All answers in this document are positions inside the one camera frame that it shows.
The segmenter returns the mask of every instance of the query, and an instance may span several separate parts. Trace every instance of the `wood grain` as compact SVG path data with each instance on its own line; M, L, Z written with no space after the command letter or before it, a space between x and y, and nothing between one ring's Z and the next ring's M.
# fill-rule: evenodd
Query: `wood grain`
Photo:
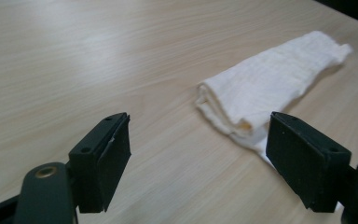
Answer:
M306 0L0 1L0 202L126 111L132 157L107 213L80 223L339 223L340 211L306 210L194 106L203 79L313 30L353 54L285 112L351 150L355 166L358 21Z

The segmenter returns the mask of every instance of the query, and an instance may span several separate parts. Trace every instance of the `white towel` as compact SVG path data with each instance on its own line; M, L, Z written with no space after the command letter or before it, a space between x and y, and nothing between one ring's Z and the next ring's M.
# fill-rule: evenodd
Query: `white towel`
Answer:
M201 82L197 108L221 133L266 156L272 111L301 96L325 68L343 63L351 47L314 31L263 51Z

